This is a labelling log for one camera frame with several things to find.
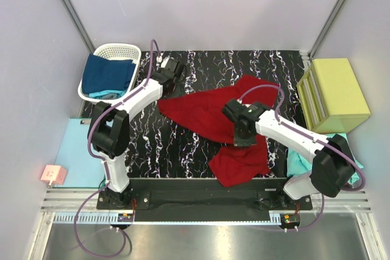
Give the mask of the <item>red t-shirt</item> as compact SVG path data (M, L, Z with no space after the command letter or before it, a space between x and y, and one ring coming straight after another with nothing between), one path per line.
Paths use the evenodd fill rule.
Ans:
M258 85L265 87L247 94L243 101L247 104L260 102L272 108L278 97L277 85L249 75L242 76L233 86L158 101L163 116L203 138L225 144L208 163L224 187L245 183L271 171L266 138L258 135L257 144L248 148L233 146L234 124L222 113L229 100L239 99Z

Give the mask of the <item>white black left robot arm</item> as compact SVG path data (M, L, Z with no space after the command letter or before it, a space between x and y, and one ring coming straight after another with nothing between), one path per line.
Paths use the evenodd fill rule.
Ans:
M147 106L170 95L185 76L184 72L183 63L166 58L119 102L98 102L93 108L88 152L104 168L105 183L100 193L119 209L128 207L132 200L124 162L130 143L130 122Z

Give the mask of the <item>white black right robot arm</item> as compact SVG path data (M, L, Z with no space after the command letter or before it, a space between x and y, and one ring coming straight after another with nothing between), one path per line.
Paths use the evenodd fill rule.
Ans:
M266 136L311 163L310 171L292 176L277 193L278 205L284 209L292 208L299 199L311 194L336 197L356 172L348 142L340 135L329 138L311 132L259 102L245 105L232 99L224 105L222 113L234 124L235 137L239 138L237 146L250 144L257 135Z

